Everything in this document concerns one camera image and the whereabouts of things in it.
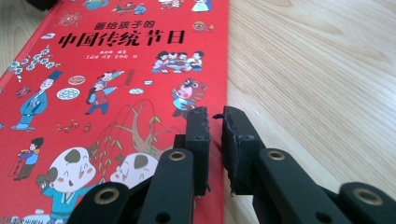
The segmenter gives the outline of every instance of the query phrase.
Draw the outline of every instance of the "cartoon child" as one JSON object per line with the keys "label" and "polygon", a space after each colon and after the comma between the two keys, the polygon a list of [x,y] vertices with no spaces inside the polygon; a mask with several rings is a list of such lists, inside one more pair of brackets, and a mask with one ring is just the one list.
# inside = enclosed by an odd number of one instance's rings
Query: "cartoon child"
{"label": "cartoon child", "polygon": [[157,61],[155,64],[152,66],[152,73],[168,73],[168,70],[166,68],[166,65],[169,63],[168,61],[168,52],[167,51],[161,51],[156,59]]}
{"label": "cartoon child", "polygon": [[158,0],[158,1],[162,5],[161,9],[172,8],[172,0]]}
{"label": "cartoon child", "polygon": [[49,224],[57,220],[67,223],[78,198],[100,183],[84,188],[95,177],[90,154],[84,147],[71,147],[62,152],[49,167],[48,175],[37,177],[41,194],[52,198]]}
{"label": "cartoon child", "polygon": [[196,102],[202,100],[205,96],[207,85],[198,80],[189,78],[178,88],[172,89],[172,97],[174,98],[174,106],[176,111],[173,117],[187,117],[187,112],[196,107]]}
{"label": "cartoon child", "polygon": [[154,157],[141,152],[129,154],[125,158],[122,156],[118,158],[121,160],[121,164],[110,176],[110,181],[124,184],[129,189],[153,176],[158,164]]}
{"label": "cartoon child", "polygon": [[178,54],[178,58],[175,58],[172,64],[167,65],[170,68],[175,69],[174,73],[181,73],[181,69],[184,69],[185,72],[188,72],[188,68],[190,68],[190,65],[187,63],[187,53],[186,52],[180,52]]}
{"label": "cartoon child", "polygon": [[21,159],[26,160],[25,164],[22,166],[20,173],[14,180],[22,180],[24,178],[29,177],[30,173],[32,173],[33,167],[38,160],[38,154],[40,153],[40,148],[44,143],[44,138],[38,137],[32,140],[29,150],[21,150],[21,153],[18,156]]}
{"label": "cartoon child", "polygon": [[107,84],[113,80],[116,77],[119,77],[122,75],[124,71],[113,71],[113,72],[105,72],[101,76],[98,77],[98,81],[95,84],[102,84],[104,88],[107,86]]}
{"label": "cartoon child", "polygon": [[116,89],[117,87],[110,87],[105,89],[102,84],[96,83],[96,85],[91,89],[90,97],[86,101],[87,105],[92,105],[92,106],[85,114],[90,115],[98,107],[101,108],[102,114],[107,113],[108,99],[106,96]]}
{"label": "cartoon child", "polygon": [[190,71],[191,69],[195,72],[200,72],[202,71],[202,57],[204,57],[204,53],[200,50],[195,51],[192,54],[192,58],[189,58],[187,60],[188,63],[190,63],[190,67],[187,68],[187,71]]}

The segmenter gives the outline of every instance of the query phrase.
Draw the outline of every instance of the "light wood surface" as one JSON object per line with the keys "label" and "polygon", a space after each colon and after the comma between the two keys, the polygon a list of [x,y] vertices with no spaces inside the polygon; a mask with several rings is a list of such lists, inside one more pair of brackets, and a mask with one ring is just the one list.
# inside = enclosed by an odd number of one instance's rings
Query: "light wood surface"
{"label": "light wood surface", "polygon": [[[45,12],[0,4],[5,71]],[[322,187],[360,181],[396,198],[395,36],[392,1],[231,0],[228,105]],[[251,197],[225,188],[224,222],[258,223]]]}

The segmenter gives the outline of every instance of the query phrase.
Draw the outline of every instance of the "white circle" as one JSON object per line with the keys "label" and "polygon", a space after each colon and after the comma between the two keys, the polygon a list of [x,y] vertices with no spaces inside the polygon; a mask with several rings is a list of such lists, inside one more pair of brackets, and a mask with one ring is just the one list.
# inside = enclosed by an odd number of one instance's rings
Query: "white circle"
{"label": "white circle", "polygon": [[76,88],[65,88],[58,91],[56,96],[61,100],[73,100],[79,96],[79,90]]}
{"label": "white circle", "polygon": [[145,92],[145,91],[143,91],[143,90],[140,89],[140,88],[134,88],[134,89],[131,89],[131,90],[129,91],[129,93],[131,93],[131,94],[133,94],[133,95],[142,94],[143,92]]}

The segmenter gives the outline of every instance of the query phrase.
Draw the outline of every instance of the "cartoon character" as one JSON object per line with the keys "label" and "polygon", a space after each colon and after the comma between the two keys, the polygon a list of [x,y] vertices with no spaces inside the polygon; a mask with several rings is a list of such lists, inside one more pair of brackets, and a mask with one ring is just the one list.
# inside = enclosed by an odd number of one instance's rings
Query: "cartoon character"
{"label": "cartoon character", "polygon": [[54,25],[55,27],[58,27],[60,25],[62,26],[71,26],[75,24],[76,27],[78,27],[78,21],[81,20],[82,15],[79,14],[78,12],[75,13],[68,13],[67,11],[64,13],[64,16],[61,17],[58,21],[58,24]]}
{"label": "cartoon character", "polygon": [[110,176],[110,181],[124,184],[129,189],[154,175],[158,164],[154,157],[141,152],[129,154],[125,158],[118,156],[118,159],[121,164]]}
{"label": "cartoon character", "polygon": [[157,61],[154,65],[152,65],[152,73],[168,73],[168,70],[166,68],[166,65],[169,63],[168,54],[169,53],[167,51],[161,51],[157,55]]}
{"label": "cartoon character", "polygon": [[146,11],[147,11],[147,9],[145,7],[145,4],[144,3],[140,3],[139,6],[137,6],[134,9],[134,14],[135,15],[144,15],[146,13]]}
{"label": "cartoon character", "polygon": [[104,86],[104,88],[107,86],[107,84],[113,80],[116,77],[119,77],[120,75],[122,75],[124,73],[124,71],[113,71],[113,72],[105,72],[103,73],[100,77],[100,80],[98,80],[96,84],[102,84]]}
{"label": "cartoon character", "polygon": [[192,30],[194,30],[195,33],[211,32],[213,28],[214,28],[213,25],[207,26],[203,21],[196,21],[192,25]]}
{"label": "cartoon character", "polygon": [[192,11],[202,12],[212,10],[212,0],[195,0]]}
{"label": "cartoon character", "polygon": [[120,7],[116,5],[111,11],[117,12],[119,15],[123,15],[125,13],[128,13],[130,11],[134,10],[134,3],[128,2],[125,7]]}
{"label": "cartoon character", "polygon": [[185,72],[188,72],[188,69],[191,67],[190,64],[187,63],[186,52],[175,53],[174,59],[169,60],[169,64],[166,66],[175,69],[174,73],[181,73],[181,69],[184,69]]}
{"label": "cartoon character", "polygon": [[176,108],[173,117],[182,116],[185,119],[187,112],[196,107],[195,103],[204,98],[206,90],[206,84],[192,78],[185,80],[178,89],[173,88],[173,104]]}
{"label": "cartoon character", "polygon": [[90,153],[84,147],[71,147],[62,152],[49,167],[48,175],[37,177],[41,194],[52,198],[49,224],[57,220],[67,222],[78,198],[101,182],[84,188],[95,177],[96,169],[90,163]]}
{"label": "cartoon character", "polygon": [[48,105],[48,98],[46,90],[49,89],[55,80],[62,74],[60,71],[54,71],[47,77],[46,80],[40,85],[40,91],[28,99],[20,109],[21,119],[17,125],[11,127],[13,130],[31,132],[34,127],[30,127],[35,115],[41,114],[45,111]]}
{"label": "cartoon character", "polygon": [[38,161],[38,154],[40,153],[40,148],[44,143],[44,138],[39,137],[32,140],[28,150],[21,150],[21,153],[18,156],[25,160],[24,165],[21,168],[20,173],[14,180],[22,180],[24,178],[29,177],[30,173],[32,173],[35,164]]}
{"label": "cartoon character", "polygon": [[106,7],[108,5],[108,0],[87,0],[82,5],[88,10],[94,10],[99,7]]}
{"label": "cartoon character", "polygon": [[92,94],[86,101],[87,105],[92,105],[92,106],[88,110],[88,112],[85,114],[90,115],[98,107],[101,108],[102,114],[107,113],[108,99],[106,96],[109,95],[111,92],[113,92],[116,89],[117,89],[117,87],[111,87],[111,88],[105,89],[105,87],[102,84],[96,83],[96,85],[94,87],[92,87],[92,89],[91,89]]}
{"label": "cartoon character", "polygon": [[180,7],[180,0],[172,0],[172,7]]}
{"label": "cartoon character", "polygon": [[192,58],[189,58],[187,62],[191,65],[190,67],[186,68],[186,71],[190,71],[191,69],[194,72],[202,71],[202,57],[204,57],[204,53],[200,50],[195,51],[192,54]]}
{"label": "cartoon character", "polygon": [[172,0],[158,0],[158,1],[162,5],[161,9],[172,8]]}

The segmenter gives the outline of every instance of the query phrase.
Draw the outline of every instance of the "children's book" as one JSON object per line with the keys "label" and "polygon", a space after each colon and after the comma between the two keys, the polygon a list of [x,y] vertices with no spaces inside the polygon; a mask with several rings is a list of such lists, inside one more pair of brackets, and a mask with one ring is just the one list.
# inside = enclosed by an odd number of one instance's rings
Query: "children's book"
{"label": "children's book", "polygon": [[66,223],[93,187],[133,188],[198,106],[212,135],[211,190],[194,198],[193,221],[222,223],[221,124],[211,117],[226,104],[228,8],[58,1],[0,78],[0,223]]}

